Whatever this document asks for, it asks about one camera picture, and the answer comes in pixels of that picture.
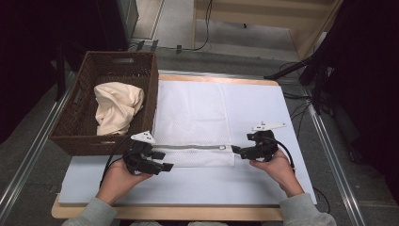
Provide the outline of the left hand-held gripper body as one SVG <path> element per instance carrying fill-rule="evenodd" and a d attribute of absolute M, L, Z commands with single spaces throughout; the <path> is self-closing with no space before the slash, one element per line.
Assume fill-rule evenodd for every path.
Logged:
<path fill-rule="evenodd" d="M 154 162 L 152 153 L 156 152 L 152 149 L 155 140 L 149 131 L 142 132 L 131 136 L 132 144 L 126 151 L 122 159 L 131 174 L 136 171 L 148 174 L 158 174 L 158 166 L 160 163 Z"/>

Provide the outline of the person's right hand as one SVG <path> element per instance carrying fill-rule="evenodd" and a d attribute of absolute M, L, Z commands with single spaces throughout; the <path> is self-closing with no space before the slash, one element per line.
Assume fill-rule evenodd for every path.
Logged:
<path fill-rule="evenodd" d="M 295 177 L 289 159 L 281 151 L 277 150 L 268 162 L 250 160 L 250 166 L 265 171 L 279 187 L 285 192 L 288 198 L 304 193 L 304 190 Z"/>

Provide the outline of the person's left hand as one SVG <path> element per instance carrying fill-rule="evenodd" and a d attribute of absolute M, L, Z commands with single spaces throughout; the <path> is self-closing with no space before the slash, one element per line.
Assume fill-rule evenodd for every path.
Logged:
<path fill-rule="evenodd" d="M 147 173 L 131 174 L 124 161 L 118 160 L 110 165 L 96 198 L 113 205 L 136 185 L 151 177 Z"/>

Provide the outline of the brown wicker basket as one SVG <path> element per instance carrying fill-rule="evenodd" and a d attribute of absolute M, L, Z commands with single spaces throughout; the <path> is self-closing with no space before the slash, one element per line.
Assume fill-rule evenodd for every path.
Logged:
<path fill-rule="evenodd" d="M 88 51 L 49 138 L 71 156 L 122 154 L 129 147 L 124 136 L 97 134 L 94 87 L 121 82 L 144 91 L 143 107 L 128 130 L 133 135 L 152 129 L 158 77 L 154 53 Z"/>

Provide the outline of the metal floor rail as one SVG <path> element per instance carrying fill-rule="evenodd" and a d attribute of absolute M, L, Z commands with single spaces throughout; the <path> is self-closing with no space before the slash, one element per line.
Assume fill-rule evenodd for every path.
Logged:
<path fill-rule="evenodd" d="M 76 76 L 77 72 L 69 72 L 66 75 L 67 89 L 58 101 L 50 99 L 44 103 L 44 105 L 48 105 L 47 108 L 44 106 L 33 108 L 33 110 L 37 108 L 43 115 L 43 120 L 39 121 L 38 126 L 25 127 L 20 135 L 11 135 L 6 141 L 6 151 L 16 153 L 22 149 L 23 158 L 20 162 L 9 166 L 10 169 L 16 167 L 16 170 L 0 191 L 0 226 L 5 225 L 12 207 L 18 200 L 32 169 L 36 165 L 62 107 L 67 102 Z"/>
<path fill-rule="evenodd" d="M 332 145 L 324 122 L 312 105 L 309 108 L 309 112 L 313 125 L 323 146 L 323 150 L 327 156 L 327 162 L 331 168 L 335 183 L 340 191 L 343 205 L 348 213 L 352 226 L 366 226 L 366 222 L 364 220 L 363 214 L 360 211 L 358 201 L 346 178 L 345 172 Z"/>

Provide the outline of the light wooden shelf unit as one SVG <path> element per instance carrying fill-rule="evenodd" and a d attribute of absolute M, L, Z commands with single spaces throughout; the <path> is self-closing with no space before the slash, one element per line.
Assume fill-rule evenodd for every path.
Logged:
<path fill-rule="evenodd" d="M 193 0 L 193 36 L 197 19 L 288 28 L 299 59 L 305 59 L 334 23 L 343 0 Z"/>

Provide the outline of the white mesh laundry bag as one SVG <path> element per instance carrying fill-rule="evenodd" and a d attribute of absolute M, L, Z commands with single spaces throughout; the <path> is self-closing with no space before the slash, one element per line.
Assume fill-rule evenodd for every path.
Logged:
<path fill-rule="evenodd" d="M 234 165 L 229 117 L 219 84 L 160 82 L 153 136 L 155 149 L 177 168 Z"/>

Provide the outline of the person's grey clothing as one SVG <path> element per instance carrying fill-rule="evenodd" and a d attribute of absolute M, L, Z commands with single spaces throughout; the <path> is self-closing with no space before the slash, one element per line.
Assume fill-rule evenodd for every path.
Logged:
<path fill-rule="evenodd" d="M 222 222 L 213 221 L 174 221 L 174 222 L 158 222 L 158 221 L 135 221 L 129 226 L 229 226 Z"/>

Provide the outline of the dark grey cabinet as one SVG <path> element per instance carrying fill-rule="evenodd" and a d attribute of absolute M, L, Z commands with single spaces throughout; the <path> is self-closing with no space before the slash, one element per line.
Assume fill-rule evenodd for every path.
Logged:
<path fill-rule="evenodd" d="M 129 48 L 138 21 L 136 0 L 95 0 L 103 28 L 106 48 L 125 51 Z"/>

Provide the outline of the black tripod stand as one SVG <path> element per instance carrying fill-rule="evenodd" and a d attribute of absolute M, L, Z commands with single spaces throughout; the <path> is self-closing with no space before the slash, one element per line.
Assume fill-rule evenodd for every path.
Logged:
<path fill-rule="evenodd" d="M 327 64 L 316 54 L 313 54 L 278 73 L 265 75 L 263 78 L 266 80 L 278 80 L 289 73 L 298 71 L 301 68 L 303 68 L 304 71 L 301 75 L 299 75 L 299 83 L 302 86 L 308 86 L 310 83 L 313 83 L 311 102 L 316 113 L 319 114 L 322 86 L 324 84 L 324 80 L 327 78 Z"/>

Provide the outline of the white board mat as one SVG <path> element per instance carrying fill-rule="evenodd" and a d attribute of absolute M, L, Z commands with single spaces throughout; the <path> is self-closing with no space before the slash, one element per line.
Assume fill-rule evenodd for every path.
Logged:
<path fill-rule="evenodd" d="M 279 86 L 219 84 L 224 92 L 232 145 L 251 147 L 247 134 L 252 127 L 266 123 L 284 123 L 273 129 L 276 140 L 290 152 L 295 176 L 307 193 L 311 180 L 288 109 Z M 121 205 L 275 205 L 286 195 L 279 185 L 247 160 L 234 154 L 232 167 L 173 168 L 137 185 L 121 198 Z"/>

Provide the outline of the cream cloth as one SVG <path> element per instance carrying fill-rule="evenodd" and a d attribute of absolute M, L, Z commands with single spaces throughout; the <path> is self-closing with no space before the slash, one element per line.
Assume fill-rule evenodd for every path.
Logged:
<path fill-rule="evenodd" d="M 145 99 L 144 90 L 121 82 L 108 82 L 94 89 L 98 107 L 98 136 L 126 135 Z"/>

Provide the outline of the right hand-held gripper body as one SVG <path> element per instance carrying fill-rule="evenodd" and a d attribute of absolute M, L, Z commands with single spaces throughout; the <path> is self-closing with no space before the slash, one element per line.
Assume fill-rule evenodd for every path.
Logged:
<path fill-rule="evenodd" d="M 252 134 L 247 134 L 247 139 L 254 141 L 255 145 L 247 149 L 247 158 L 256 160 L 262 158 L 265 162 L 272 159 L 274 153 L 279 149 L 278 141 L 272 132 L 273 129 L 282 128 L 282 123 L 266 123 L 261 122 L 252 127 Z"/>

